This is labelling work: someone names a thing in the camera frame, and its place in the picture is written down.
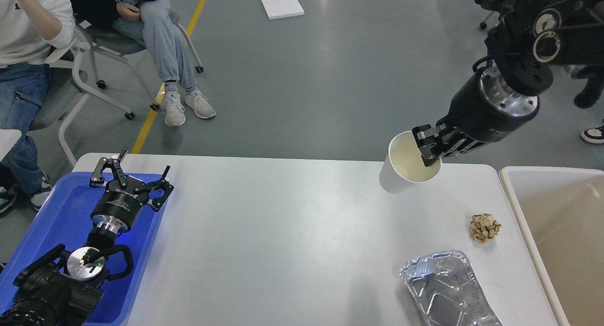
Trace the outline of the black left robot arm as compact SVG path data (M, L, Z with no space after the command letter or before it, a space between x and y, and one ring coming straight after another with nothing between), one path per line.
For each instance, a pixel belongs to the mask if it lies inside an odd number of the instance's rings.
M123 150L60 179L1 274L3 326L118 326L174 186L127 174Z

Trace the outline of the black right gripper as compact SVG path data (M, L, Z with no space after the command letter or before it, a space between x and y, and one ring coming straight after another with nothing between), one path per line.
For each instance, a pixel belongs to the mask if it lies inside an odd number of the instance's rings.
M442 124L416 126L411 132L423 164L430 167L441 158L455 158L456 151L504 139L539 109L539 98L513 90L497 66L482 67L453 96Z

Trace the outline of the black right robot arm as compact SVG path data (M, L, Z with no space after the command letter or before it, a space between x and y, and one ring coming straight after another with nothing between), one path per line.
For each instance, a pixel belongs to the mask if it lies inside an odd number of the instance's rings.
M495 143L532 120L550 65L603 65L603 0L475 0L500 14L487 55L435 126L412 129L426 167Z

